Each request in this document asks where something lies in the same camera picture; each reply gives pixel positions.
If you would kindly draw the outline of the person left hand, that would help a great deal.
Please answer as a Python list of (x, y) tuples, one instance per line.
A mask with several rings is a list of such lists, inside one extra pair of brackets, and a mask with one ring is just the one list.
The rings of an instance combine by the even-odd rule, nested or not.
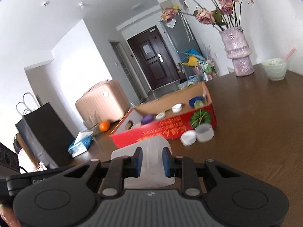
[(6, 205), (1, 205), (1, 218), (9, 227), (21, 227), (13, 209)]

